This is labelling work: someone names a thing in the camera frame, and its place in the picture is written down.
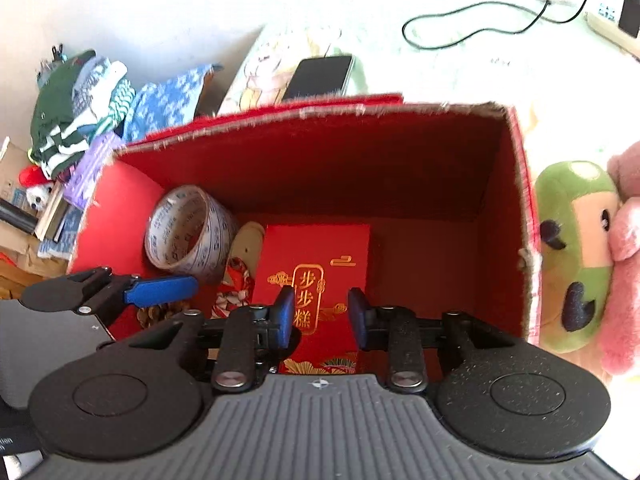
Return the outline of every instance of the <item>black power adapter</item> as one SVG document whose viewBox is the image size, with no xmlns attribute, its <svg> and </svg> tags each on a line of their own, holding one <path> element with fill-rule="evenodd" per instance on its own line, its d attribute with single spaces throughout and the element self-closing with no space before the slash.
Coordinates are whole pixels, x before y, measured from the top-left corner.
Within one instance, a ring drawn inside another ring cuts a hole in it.
<svg viewBox="0 0 640 480">
<path fill-rule="evenodd" d="M 640 0 L 625 0 L 620 12 L 618 28 L 634 38 L 640 32 Z"/>
</svg>

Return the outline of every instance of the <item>power strip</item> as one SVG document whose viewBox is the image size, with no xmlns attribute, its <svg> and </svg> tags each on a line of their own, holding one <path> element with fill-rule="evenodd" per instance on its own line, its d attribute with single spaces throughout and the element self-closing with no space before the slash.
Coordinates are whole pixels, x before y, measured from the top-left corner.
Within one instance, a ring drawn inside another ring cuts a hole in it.
<svg viewBox="0 0 640 480">
<path fill-rule="evenodd" d="M 607 38 L 627 52 L 640 58 L 640 39 L 628 35 L 624 30 L 620 30 L 615 15 L 615 10 L 597 14 L 595 12 L 587 12 L 587 25 L 603 38 Z"/>
</svg>

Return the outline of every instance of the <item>pink plush toy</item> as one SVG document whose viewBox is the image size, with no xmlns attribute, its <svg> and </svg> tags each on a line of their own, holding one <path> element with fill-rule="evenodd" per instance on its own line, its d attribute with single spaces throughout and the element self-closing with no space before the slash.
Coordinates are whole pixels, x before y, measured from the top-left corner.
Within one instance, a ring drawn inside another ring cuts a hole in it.
<svg viewBox="0 0 640 480">
<path fill-rule="evenodd" d="M 602 367 L 620 375 L 640 365 L 640 142 L 612 157 L 607 171 L 626 202 L 609 230 L 614 265 L 598 341 Z"/>
</svg>

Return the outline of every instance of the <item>red package with gold text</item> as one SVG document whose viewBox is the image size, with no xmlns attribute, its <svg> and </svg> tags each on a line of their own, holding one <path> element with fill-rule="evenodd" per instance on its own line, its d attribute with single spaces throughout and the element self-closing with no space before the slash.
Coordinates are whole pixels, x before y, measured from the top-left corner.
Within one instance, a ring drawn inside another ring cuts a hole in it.
<svg viewBox="0 0 640 480">
<path fill-rule="evenodd" d="M 283 373 L 355 372 L 357 345 L 347 293 L 365 290 L 368 225 L 270 225 L 255 279 L 253 303 L 271 304 L 284 285 L 296 291 L 293 325 L 302 340 Z"/>
</svg>

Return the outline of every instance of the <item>purple package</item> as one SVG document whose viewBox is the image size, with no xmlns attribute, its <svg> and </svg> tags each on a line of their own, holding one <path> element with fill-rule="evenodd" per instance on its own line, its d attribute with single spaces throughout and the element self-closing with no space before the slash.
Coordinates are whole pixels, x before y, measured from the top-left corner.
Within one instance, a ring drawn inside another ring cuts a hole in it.
<svg viewBox="0 0 640 480">
<path fill-rule="evenodd" d="M 104 161 L 119 146 L 124 146 L 124 142 L 113 132 L 106 132 L 93 140 L 66 184 L 63 196 L 67 202 L 81 210 L 86 208 Z"/>
</svg>

